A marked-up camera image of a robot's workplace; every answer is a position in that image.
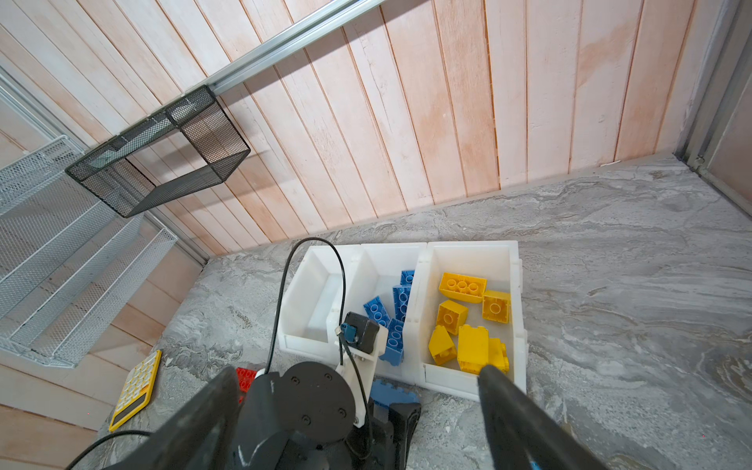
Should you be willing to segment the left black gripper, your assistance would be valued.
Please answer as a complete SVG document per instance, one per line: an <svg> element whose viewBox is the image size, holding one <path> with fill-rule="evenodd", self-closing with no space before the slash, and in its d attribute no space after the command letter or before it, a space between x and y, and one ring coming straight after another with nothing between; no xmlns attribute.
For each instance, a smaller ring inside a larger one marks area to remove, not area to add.
<svg viewBox="0 0 752 470"><path fill-rule="evenodd" d="M421 403L388 409L368 399L354 426L350 386L331 367L301 362L285 374L257 374L240 403L231 469L403 469Z"/></svg>

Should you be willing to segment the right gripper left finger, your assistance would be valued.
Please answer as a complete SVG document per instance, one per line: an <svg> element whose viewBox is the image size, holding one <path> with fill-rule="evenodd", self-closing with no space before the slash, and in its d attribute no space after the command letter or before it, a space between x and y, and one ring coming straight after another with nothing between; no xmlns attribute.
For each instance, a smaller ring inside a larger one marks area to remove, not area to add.
<svg viewBox="0 0 752 470"><path fill-rule="evenodd" d="M240 388L227 366L114 469L223 469L238 421Z"/></svg>

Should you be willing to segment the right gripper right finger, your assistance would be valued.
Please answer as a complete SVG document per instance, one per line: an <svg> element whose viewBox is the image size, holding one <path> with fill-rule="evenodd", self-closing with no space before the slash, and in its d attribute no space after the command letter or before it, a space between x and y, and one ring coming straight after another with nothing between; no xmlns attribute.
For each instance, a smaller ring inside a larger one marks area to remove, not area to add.
<svg viewBox="0 0 752 470"><path fill-rule="evenodd" d="M605 468L495 366L481 370L478 388L493 467Z"/></svg>

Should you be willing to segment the red brick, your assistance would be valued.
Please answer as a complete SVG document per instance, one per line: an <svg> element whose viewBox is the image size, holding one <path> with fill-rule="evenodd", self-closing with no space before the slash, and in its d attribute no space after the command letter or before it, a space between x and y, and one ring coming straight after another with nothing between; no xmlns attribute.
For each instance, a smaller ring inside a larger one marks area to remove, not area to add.
<svg viewBox="0 0 752 470"><path fill-rule="evenodd" d="M252 370L252 369L248 369L244 367L237 367L236 375L238 378L240 392L242 394L248 393L250 387L252 386L254 380L256 379L256 376L257 376L256 370Z"/></svg>

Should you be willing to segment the yellow small brick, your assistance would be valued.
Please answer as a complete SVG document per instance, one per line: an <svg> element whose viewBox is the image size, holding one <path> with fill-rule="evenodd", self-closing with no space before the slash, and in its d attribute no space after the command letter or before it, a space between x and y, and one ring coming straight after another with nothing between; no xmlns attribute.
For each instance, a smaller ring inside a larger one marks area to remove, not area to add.
<svg viewBox="0 0 752 470"><path fill-rule="evenodd" d="M482 317L507 324L511 319L511 293L487 290L483 296Z"/></svg>
<svg viewBox="0 0 752 470"><path fill-rule="evenodd" d="M489 365L495 366L504 374L509 374L509 358L505 343L501 342L501 339L491 338L489 340Z"/></svg>

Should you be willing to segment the blue brick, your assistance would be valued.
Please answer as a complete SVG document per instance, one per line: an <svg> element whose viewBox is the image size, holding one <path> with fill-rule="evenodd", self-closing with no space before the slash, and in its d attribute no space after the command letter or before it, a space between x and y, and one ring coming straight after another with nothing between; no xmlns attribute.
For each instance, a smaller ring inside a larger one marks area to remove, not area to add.
<svg viewBox="0 0 752 470"><path fill-rule="evenodd" d="M368 301L363 307L367 316L371 320L385 328L390 326L392 319L379 297L375 297L371 301Z"/></svg>
<svg viewBox="0 0 752 470"><path fill-rule="evenodd" d="M409 307L409 297L411 292L411 286L398 285L393 288L393 298L395 307L395 319L404 322L407 316L407 308Z"/></svg>
<svg viewBox="0 0 752 470"><path fill-rule="evenodd" d="M414 270L403 270L401 272L401 282L399 282L403 286L411 286L413 284L414 279Z"/></svg>
<svg viewBox="0 0 752 470"><path fill-rule="evenodd" d="M385 360L392 366L399 367L403 362L403 321L396 318L392 319L388 330L386 350L380 356L380 360Z"/></svg>
<svg viewBox="0 0 752 470"><path fill-rule="evenodd" d="M388 409L395 403L419 403L417 395L403 388L376 379L371 386L370 399L376 405Z"/></svg>

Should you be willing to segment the yellow sloped brick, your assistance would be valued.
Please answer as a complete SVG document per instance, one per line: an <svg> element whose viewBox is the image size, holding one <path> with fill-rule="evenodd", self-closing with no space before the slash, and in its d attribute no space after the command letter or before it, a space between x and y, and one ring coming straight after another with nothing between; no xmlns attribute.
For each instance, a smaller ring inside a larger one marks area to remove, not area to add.
<svg viewBox="0 0 752 470"><path fill-rule="evenodd" d="M443 325L437 325L431 335L428 350L436 365L444 365L457 358L456 345Z"/></svg>

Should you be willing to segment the yellow long brick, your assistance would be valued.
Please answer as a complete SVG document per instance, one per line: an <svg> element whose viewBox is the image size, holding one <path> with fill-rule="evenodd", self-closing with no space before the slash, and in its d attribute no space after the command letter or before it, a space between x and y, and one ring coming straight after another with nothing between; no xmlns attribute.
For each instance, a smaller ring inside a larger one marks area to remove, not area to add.
<svg viewBox="0 0 752 470"><path fill-rule="evenodd" d="M488 280L474 276L445 272L439 291L447 298L468 304L481 304Z"/></svg>

